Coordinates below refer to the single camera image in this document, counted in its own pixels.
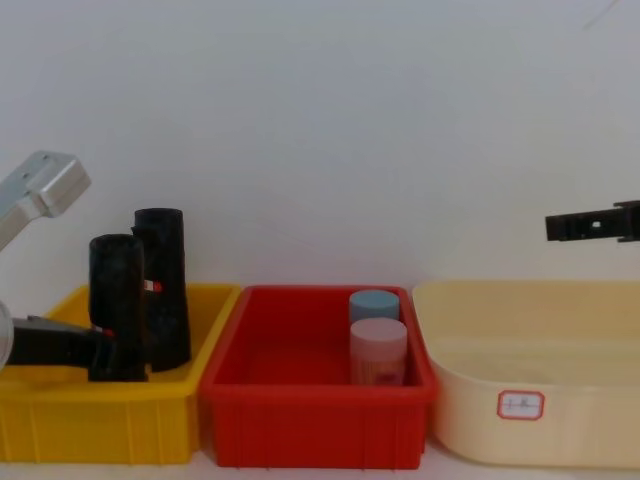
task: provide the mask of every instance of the white label sticker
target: white label sticker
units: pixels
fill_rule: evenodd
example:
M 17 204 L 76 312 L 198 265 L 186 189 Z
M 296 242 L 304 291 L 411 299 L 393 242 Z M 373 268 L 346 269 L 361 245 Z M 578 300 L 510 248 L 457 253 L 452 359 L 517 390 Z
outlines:
M 498 416 L 507 420 L 538 420 L 544 412 L 540 392 L 506 390 L 498 396 Z

